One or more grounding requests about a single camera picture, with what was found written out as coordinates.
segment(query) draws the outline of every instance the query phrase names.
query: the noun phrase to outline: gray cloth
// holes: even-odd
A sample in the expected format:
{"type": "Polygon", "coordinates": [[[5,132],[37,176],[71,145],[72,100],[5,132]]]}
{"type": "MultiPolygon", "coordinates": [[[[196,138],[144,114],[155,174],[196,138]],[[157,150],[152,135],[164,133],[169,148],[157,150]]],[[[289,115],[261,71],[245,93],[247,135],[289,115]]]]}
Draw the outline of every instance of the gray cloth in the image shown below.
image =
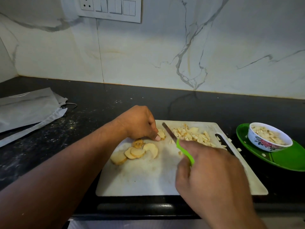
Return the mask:
{"type": "Polygon", "coordinates": [[[39,128],[42,128],[43,126],[53,122],[54,120],[61,118],[65,112],[67,111],[67,108],[62,109],[62,108],[57,108],[56,111],[54,113],[52,113],[50,116],[48,116],[46,119],[44,119],[42,122],[34,125],[33,127],[27,128],[21,132],[15,133],[13,135],[10,135],[2,140],[0,140],[0,147],[7,145],[10,142],[13,142],[27,134],[29,134],[30,132],[37,130],[39,128]]]}
{"type": "Polygon", "coordinates": [[[66,104],[63,98],[44,88],[0,99],[0,133],[43,121],[66,104]]]}

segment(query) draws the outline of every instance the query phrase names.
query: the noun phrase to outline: floral bowl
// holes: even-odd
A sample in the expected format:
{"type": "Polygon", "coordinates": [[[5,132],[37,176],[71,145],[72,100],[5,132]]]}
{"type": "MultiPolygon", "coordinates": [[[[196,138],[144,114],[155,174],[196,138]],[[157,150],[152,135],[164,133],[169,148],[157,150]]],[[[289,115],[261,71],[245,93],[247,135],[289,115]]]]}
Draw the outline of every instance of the floral bowl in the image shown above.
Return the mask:
{"type": "Polygon", "coordinates": [[[251,141],[252,144],[254,144],[256,147],[265,150],[267,152],[278,152],[282,149],[285,149],[289,146],[292,146],[293,142],[292,139],[284,132],[282,132],[281,130],[272,127],[270,125],[266,125],[263,123],[251,123],[249,126],[249,130],[248,130],[248,139],[251,141]],[[275,131],[279,133],[279,138],[282,139],[284,141],[284,143],[286,145],[279,145],[279,144],[275,144],[273,142],[270,142],[262,137],[260,137],[259,135],[257,135],[251,128],[251,126],[264,126],[266,127],[268,130],[271,131],[275,131]]]}

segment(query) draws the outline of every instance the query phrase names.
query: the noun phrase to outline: marble backsplash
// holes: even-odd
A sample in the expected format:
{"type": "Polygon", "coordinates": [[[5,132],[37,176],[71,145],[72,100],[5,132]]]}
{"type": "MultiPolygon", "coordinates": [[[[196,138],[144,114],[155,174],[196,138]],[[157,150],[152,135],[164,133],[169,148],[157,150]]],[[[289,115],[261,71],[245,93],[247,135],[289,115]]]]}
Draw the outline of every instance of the marble backsplash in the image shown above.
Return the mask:
{"type": "Polygon", "coordinates": [[[24,76],[305,99],[305,0],[142,0],[142,23],[74,0],[0,0],[24,76]]]}

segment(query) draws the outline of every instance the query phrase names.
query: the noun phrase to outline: black granite countertop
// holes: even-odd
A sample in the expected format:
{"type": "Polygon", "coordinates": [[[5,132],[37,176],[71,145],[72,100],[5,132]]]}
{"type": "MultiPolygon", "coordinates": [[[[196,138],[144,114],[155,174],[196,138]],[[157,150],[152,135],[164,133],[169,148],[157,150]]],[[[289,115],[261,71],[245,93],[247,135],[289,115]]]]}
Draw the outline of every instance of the black granite countertop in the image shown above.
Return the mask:
{"type": "MultiPolygon", "coordinates": [[[[247,122],[270,124],[305,146],[304,100],[30,77],[0,83],[0,98],[47,87],[78,107],[68,106],[62,118],[0,148],[0,189],[134,105],[147,105],[155,119],[216,122],[240,148],[235,129],[247,122]]],[[[0,139],[20,130],[0,133],[0,139]]],[[[272,166],[245,148],[241,154],[269,191],[253,197],[259,214],[305,215],[304,172],[272,166]]],[[[180,196],[97,197],[98,178],[74,219],[198,218],[180,196]]]]}

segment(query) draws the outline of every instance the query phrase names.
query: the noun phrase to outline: white cutting board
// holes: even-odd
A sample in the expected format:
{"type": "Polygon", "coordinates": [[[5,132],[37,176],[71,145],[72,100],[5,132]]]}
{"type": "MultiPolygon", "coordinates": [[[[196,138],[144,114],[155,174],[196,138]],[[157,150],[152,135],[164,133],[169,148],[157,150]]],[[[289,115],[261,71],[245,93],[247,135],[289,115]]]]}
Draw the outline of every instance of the white cutting board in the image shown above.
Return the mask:
{"type": "MultiPolygon", "coordinates": [[[[178,154],[179,149],[175,144],[169,144],[170,135],[163,128],[165,122],[172,130],[181,128],[182,124],[187,124],[189,128],[198,127],[200,133],[206,130],[211,137],[211,142],[217,147],[221,144],[215,134],[222,135],[227,145],[231,148],[235,156],[243,164],[252,195],[267,195],[268,190],[261,183],[244,158],[240,155],[234,145],[228,141],[216,123],[193,122],[193,121],[161,121],[156,120],[157,128],[163,129],[166,139],[154,142],[145,139],[145,143],[154,143],[158,147],[158,156],[152,159],[152,154],[147,151],[142,158],[127,160],[123,165],[114,165],[110,160],[106,163],[101,172],[100,179],[96,188],[97,196],[143,196],[143,195],[179,195],[175,188],[175,175],[177,164],[182,156],[178,154]]],[[[133,140],[127,138],[123,140],[114,150],[127,150],[131,147],[133,140]]]]}

